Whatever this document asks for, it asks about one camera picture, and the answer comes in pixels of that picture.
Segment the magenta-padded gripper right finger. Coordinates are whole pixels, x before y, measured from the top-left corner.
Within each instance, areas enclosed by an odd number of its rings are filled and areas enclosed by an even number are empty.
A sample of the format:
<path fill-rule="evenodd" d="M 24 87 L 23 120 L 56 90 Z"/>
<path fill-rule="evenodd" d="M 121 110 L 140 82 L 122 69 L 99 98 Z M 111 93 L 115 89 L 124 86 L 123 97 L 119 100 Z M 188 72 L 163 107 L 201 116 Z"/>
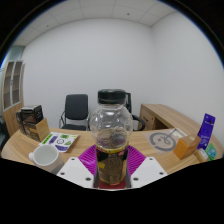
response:
<path fill-rule="evenodd" d="M 126 187 L 140 188 L 167 176 L 154 157 L 146 157 L 133 146 L 128 147 Z"/>

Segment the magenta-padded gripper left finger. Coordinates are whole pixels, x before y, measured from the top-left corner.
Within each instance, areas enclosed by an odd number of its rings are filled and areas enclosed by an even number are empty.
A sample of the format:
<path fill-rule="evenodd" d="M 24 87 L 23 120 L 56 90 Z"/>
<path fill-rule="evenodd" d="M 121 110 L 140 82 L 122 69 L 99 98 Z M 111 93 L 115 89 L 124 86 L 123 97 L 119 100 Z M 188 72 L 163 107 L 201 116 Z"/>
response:
<path fill-rule="evenodd" d="M 70 157 L 57 175 L 84 188 L 97 188 L 97 159 L 95 146 L 86 149 L 79 157 Z"/>

